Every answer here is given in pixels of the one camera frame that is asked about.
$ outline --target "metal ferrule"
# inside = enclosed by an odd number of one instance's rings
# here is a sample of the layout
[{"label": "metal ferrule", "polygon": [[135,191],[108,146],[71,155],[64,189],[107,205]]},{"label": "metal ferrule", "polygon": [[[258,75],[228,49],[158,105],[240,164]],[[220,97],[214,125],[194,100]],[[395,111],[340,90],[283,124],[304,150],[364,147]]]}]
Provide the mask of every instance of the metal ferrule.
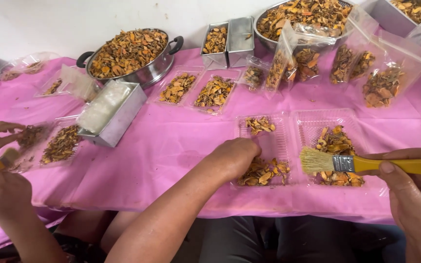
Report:
[{"label": "metal ferrule", "polygon": [[333,155],[332,163],[336,172],[355,172],[354,157],[352,155]]}]

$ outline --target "pot handle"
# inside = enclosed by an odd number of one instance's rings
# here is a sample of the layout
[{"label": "pot handle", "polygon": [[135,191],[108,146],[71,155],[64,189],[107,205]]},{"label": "pot handle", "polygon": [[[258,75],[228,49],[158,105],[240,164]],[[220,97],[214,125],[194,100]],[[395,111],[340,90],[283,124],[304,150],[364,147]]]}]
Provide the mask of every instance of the pot handle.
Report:
[{"label": "pot handle", "polygon": [[176,44],[172,48],[172,50],[170,50],[170,52],[168,53],[168,55],[173,55],[173,54],[177,53],[178,51],[180,51],[181,47],[183,46],[184,39],[183,39],[182,36],[177,36],[176,38],[173,39],[173,41],[170,41],[170,43],[168,43],[168,44],[170,45],[173,42],[176,42]]},{"label": "pot handle", "polygon": [[84,62],[86,61],[86,59],[90,56],[92,56],[92,54],[94,54],[95,52],[93,51],[87,51],[84,54],[82,54],[76,61],[76,66],[80,67],[80,68],[85,68],[86,65],[84,64]]}]

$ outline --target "table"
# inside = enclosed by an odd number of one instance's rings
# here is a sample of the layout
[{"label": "table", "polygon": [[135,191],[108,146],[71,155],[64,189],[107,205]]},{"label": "table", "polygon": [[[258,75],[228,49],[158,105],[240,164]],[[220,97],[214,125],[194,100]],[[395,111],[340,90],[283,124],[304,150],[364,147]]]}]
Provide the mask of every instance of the table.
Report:
[{"label": "table", "polygon": [[[270,60],[260,46],[256,55]],[[69,96],[32,98],[36,87],[62,64],[71,66],[75,61],[63,57],[51,61],[37,75],[0,82],[0,120],[33,124],[79,114],[81,102]],[[199,49],[178,52],[174,65],[201,66]],[[149,88],[146,94],[150,95],[157,87],[158,84]],[[145,104],[116,148],[84,141],[70,167],[38,169],[24,176],[33,185],[35,206],[61,211],[143,211],[217,145],[235,138],[237,116],[334,108],[355,111],[371,152],[421,147],[421,78],[389,109],[367,109],[353,86],[343,92],[329,85],[296,84],[290,91],[282,89],[271,101],[237,86],[222,116]],[[298,163],[297,152],[292,155]],[[299,170],[292,167],[292,172]],[[380,193],[365,188],[319,189],[303,184],[234,188],[226,184],[207,202],[199,217],[312,214],[363,223],[392,223],[387,189],[383,190]]]}]

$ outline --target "yellow paintbrush handle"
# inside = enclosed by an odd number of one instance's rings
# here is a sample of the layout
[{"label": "yellow paintbrush handle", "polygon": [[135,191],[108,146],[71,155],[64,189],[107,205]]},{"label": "yellow paintbrush handle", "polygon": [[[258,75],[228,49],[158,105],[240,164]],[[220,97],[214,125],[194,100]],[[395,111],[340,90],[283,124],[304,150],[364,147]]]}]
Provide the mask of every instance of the yellow paintbrush handle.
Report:
[{"label": "yellow paintbrush handle", "polygon": [[[378,170],[379,164],[383,160],[370,160],[354,156],[354,167],[356,172]],[[388,160],[397,166],[399,166],[404,172],[409,174],[420,174],[421,175],[421,159],[410,159],[410,160]]]}]

